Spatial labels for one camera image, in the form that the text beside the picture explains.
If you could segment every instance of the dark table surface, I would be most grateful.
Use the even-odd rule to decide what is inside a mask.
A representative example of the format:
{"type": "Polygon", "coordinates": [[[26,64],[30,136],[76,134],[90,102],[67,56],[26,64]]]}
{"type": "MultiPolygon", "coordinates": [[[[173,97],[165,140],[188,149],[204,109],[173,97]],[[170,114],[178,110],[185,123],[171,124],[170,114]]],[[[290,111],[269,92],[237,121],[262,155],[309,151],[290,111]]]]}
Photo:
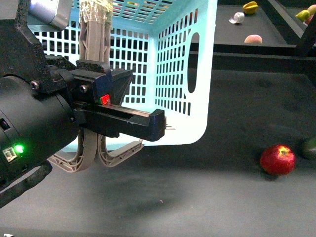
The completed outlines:
{"type": "Polygon", "coordinates": [[[112,169],[55,167],[0,209],[0,234],[314,237],[316,162],[299,144],[316,135],[315,98],[304,75],[214,70],[199,141],[145,147],[112,169]],[[274,180],[258,161],[275,143],[290,145],[297,162],[274,180]]]}
{"type": "Polygon", "coordinates": [[[258,8],[253,15],[245,15],[242,24],[229,22],[236,12],[243,12],[242,6],[217,6],[214,39],[216,43],[243,44],[247,36],[260,35],[263,45],[286,44],[262,8],[258,8]]]}

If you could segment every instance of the white object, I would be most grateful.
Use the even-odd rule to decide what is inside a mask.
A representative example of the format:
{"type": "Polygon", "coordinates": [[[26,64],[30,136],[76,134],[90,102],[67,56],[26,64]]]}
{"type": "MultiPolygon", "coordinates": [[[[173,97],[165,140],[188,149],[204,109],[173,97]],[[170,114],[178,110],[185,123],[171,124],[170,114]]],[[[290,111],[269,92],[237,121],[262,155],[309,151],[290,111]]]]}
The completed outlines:
{"type": "Polygon", "coordinates": [[[234,17],[229,19],[229,22],[232,24],[242,23],[245,19],[245,15],[242,12],[235,13],[234,17]]]}
{"type": "MultiPolygon", "coordinates": [[[[110,62],[114,68],[132,69],[135,75],[122,106],[150,113],[165,110],[165,136],[143,144],[178,145],[199,140],[207,124],[217,1],[113,0],[113,7],[110,62]],[[195,33],[199,34],[196,83],[188,77],[195,33]],[[188,85],[193,83],[195,90],[189,91],[188,85]]],[[[79,1],[75,0],[69,27],[61,39],[57,33],[37,36],[47,45],[45,53],[65,56],[72,63],[79,59],[78,16],[79,1]]],[[[124,134],[107,138],[107,149],[116,150],[137,140],[124,134]]],[[[76,139],[63,151],[75,152],[77,146],[76,139]]]]}

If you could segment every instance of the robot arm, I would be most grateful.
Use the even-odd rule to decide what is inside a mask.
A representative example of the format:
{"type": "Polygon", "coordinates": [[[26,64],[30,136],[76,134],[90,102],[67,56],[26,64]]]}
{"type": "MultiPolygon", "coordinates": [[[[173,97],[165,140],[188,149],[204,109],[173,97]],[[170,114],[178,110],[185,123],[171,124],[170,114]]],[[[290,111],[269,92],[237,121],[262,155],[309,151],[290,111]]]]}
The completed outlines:
{"type": "Polygon", "coordinates": [[[120,106],[131,70],[110,70],[89,60],[72,65],[44,55],[27,25],[28,14],[36,29],[50,23],[60,30],[70,11],[56,12],[67,4],[71,8],[70,2],[49,0],[46,15],[41,12],[45,1],[0,2],[0,191],[71,143],[80,130],[148,141],[164,136],[163,110],[147,113],[120,106]]]}

